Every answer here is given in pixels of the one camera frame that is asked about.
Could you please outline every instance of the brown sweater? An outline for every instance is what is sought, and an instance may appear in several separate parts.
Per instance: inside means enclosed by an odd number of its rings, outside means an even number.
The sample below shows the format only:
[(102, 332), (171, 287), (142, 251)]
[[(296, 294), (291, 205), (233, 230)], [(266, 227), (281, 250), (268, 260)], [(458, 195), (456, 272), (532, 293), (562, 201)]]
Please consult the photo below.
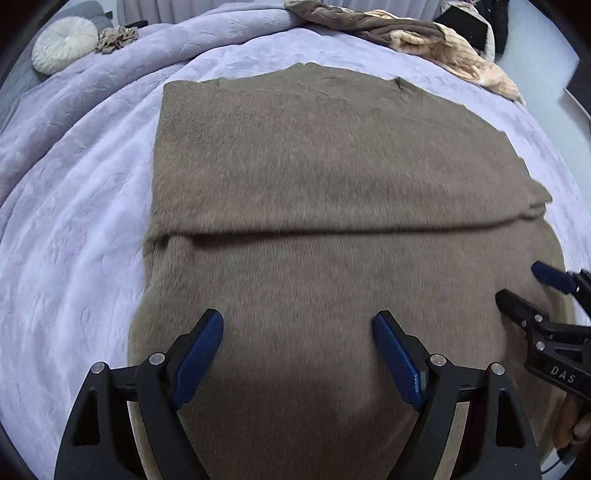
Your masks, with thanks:
[[(564, 313), (529, 272), (562, 265), (550, 197), (465, 107), (315, 64), (171, 82), (153, 194), (129, 360), (222, 312), (220, 349), (180, 410), (213, 480), (386, 478), (416, 414), (372, 341), (382, 309), (456, 364), (502, 362), (547, 446), (559, 395), (526, 373), (494, 295)], [(134, 426), (157, 478), (137, 411)]]

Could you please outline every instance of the round cushion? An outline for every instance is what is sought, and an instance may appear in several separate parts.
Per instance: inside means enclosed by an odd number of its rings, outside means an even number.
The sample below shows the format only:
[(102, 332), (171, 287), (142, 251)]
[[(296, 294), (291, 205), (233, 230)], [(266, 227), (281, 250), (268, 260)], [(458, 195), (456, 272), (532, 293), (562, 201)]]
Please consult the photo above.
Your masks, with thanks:
[(33, 67), (46, 75), (65, 69), (96, 47), (99, 34), (94, 23), (82, 17), (66, 17), (47, 27), (33, 45)]

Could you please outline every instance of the human hand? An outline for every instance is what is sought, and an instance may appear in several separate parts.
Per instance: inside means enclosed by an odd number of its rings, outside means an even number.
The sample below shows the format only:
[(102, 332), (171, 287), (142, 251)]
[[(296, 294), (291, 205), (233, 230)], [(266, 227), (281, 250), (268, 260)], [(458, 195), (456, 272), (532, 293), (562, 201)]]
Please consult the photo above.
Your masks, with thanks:
[(580, 404), (571, 395), (566, 395), (558, 413), (554, 429), (554, 446), (560, 450), (571, 443), (580, 443), (591, 436), (591, 413), (579, 420)]

